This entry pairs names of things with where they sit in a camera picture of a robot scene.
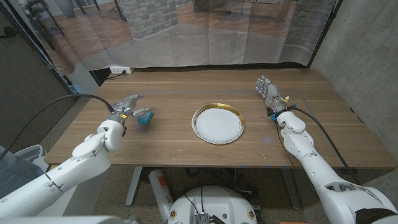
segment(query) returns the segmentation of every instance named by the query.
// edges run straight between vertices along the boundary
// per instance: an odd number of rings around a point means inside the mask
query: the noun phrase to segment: table leg
[[[79,1],[79,0],[75,0],[75,3],[77,4],[77,6],[79,6],[79,8],[80,8],[80,10],[81,10],[81,13],[83,13],[83,15],[85,15],[86,12],[85,12],[85,10],[83,9],[83,7],[81,6],[80,1]]]
[[[290,202],[292,203],[292,208],[294,210],[300,210],[299,195],[297,194],[297,189],[294,184],[292,171],[290,169],[282,169],[282,177],[285,181],[287,188],[287,193],[289,194]]]
[[[143,167],[135,167],[132,172],[129,192],[127,193],[126,205],[131,206],[134,203],[134,198],[136,197],[138,190],[139,179],[141,178]]]
[[[95,6],[97,7],[98,10],[100,10],[100,7],[98,6],[97,0],[93,0]]]
[[[114,1],[114,4],[116,5],[116,9],[118,9],[120,19],[123,20],[124,22],[127,22],[127,19],[122,15],[122,11],[120,10],[118,0],[113,0],[113,1]]]

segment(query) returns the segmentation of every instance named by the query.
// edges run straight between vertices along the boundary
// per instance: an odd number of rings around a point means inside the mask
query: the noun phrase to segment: black cable
[[[193,207],[195,208],[195,210],[197,211],[197,215],[199,214],[197,207],[193,204],[193,202],[191,200],[189,200],[189,198],[187,197],[186,194],[184,194],[185,197],[188,199],[189,202],[191,202],[191,204],[193,205]]]
[[[286,156],[287,156],[287,158],[289,159],[290,163],[292,164],[293,168],[294,168],[294,169],[297,169],[296,166],[294,165],[293,161],[291,160],[291,158],[290,158],[290,156],[289,156],[289,153],[287,152],[287,150],[286,150],[286,148],[285,148],[285,146],[284,146],[284,144],[283,144],[283,142],[282,142],[282,140],[281,140],[281,138],[280,138],[279,129],[278,129],[278,123],[277,123],[277,122],[275,122],[275,126],[276,126],[276,131],[277,131],[277,133],[278,133],[278,138],[279,138],[279,141],[280,141],[280,145],[281,145],[282,148],[284,149],[284,151],[285,151],[285,153],[286,153]],[[303,177],[301,174],[299,174],[299,173],[297,173],[297,175],[300,176],[300,180],[303,180],[303,183],[304,183],[304,184],[308,187],[308,189],[314,194],[314,196],[316,196],[316,198],[319,199],[318,195],[311,189],[311,187],[306,183],[306,181],[304,181],[304,177]]]
[[[40,109],[26,124],[25,126],[21,129],[21,131],[18,133],[17,137],[13,140],[13,142],[10,144],[10,147],[18,140],[19,136],[21,136],[21,134],[24,132],[25,128],[28,127],[28,125],[33,121],[33,119],[35,119],[37,117],[37,115],[39,115],[41,112],[43,112],[43,110],[45,110],[46,108],[48,108],[49,106],[53,105],[54,103],[63,100],[65,98],[69,98],[69,97],[90,97],[90,98],[94,98],[97,100],[101,100],[102,102],[104,102],[106,104],[106,107],[108,107],[108,110],[110,113],[113,113],[114,110],[112,108],[112,106],[104,99],[102,99],[101,97],[95,96],[95,95],[90,95],[90,94],[71,94],[71,95],[65,95],[65,96],[61,96],[53,101],[51,101],[50,103],[47,103],[42,109]],[[10,150],[10,147],[8,147],[7,149],[5,149],[1,154],[0,154],[0,161],[1,159],[3,159],[3,157],[7,154],[7,152]]]
[[[200,198],[201,198],[201,212],[205,213],[205,209],[203,208],[203,194],[201,192],[202,186],[200,186]]]
[[[354,181],[356,182],[356,184],[358,185],[362,185],[360,183],[360,181],[355,177],[353,171],[351,170],[351,168],[349,168],[348,164],[346,163],[346,161],[343,159],[343,156],[341,156],[340,152],[337,150],[337,147],[335,146],[335,143],[333,143],[333,141],[331,140],[331,138],[329,137],[328,133],[326,132],[325,128],[323,128],[322,124],[319,123],[319,121],[317,121],[313,116],[311,116],[309,113],[305,112],[304,110],[298,109],[298,108],[294,108],[294,107],[288,107],[289,110],[297,110],[307,116],[309,116],[311,119],[314,120],[314,122],[316,122],[319,127],[322,129],[323,133],[325,134],[326,138],[328,138],[331,146],[334,148],[335,152],[337,153],[337,156],[340,158],[341,162],[344,164],[344,166],[346,167],[346,169],[348,170],[350,176],[352,176],[352,178],[354,179]]]
[[[108,77],[108,78],[106,78],[106,80],[112,80],[112,79],[115,79],[115,78],[117,78],[117,77],[120,77],[120,76],[122,76],[122,75],[124,75],[124,74],[126,74],[126,71],[125,71],[125,70],[123,70],[123,72],[122,72],[122,73],[120,73],[119,75],[116,75],[116,76],[113,76],[113,77]]]

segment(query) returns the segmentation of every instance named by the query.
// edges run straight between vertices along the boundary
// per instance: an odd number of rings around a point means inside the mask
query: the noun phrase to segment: curtain
[[[69,74],[80,65],[306,65],[335,0],[17,2],[59,72]]]

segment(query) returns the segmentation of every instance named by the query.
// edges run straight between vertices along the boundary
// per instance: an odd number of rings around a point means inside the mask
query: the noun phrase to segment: brick wall
[[[178,0],[121,0],[132,36],[141,39],[178,24]]]
[[[313,52],[335,0],[298,1],[286,44],[303,47]]]

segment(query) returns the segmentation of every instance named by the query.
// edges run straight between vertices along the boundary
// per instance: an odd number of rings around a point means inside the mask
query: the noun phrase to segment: wooden floor
[[[284,22],[276,22],[280,4],[251,3],[245,0],[230,1],[227,6],[212,9],[210,12],[193,12],[193,4],[177,8],[180,23],[208,26],[217,29],[238,30],[274,37],[285,37],[296,3],[292,3]],[[127,22],[120,19],[113,2],[85,7],[83,15],[75,9],[75,17],[54,16],[65,34],[52,29],[55,27],[50,18],[42,22],[53,38],[55,50],[45,46],[60,73],[69,74],[73,65],[101,51],[132,40]]]
[[[276,21],[279,7],[280,4],[234,0],[209,12],[193,12],[193,3],[186,4],[177,8],[177,14],[178,22],[182,23],[284,38],[289,31],[296,3],[291,3],[284,22]]]
[[[54,16],[65,36],[50,28],[54,27],[50,18],[42,21],[55,36],[56,50],[48,48],[47,52],[61,73],[68,74],[70,66],[78,61],[132,40],[129,25],[120,19],[114,7],[115,4],[109,2],[100,4],[100,11],[95,6],[85,7],[85,15],[75,9],[75,17]]]

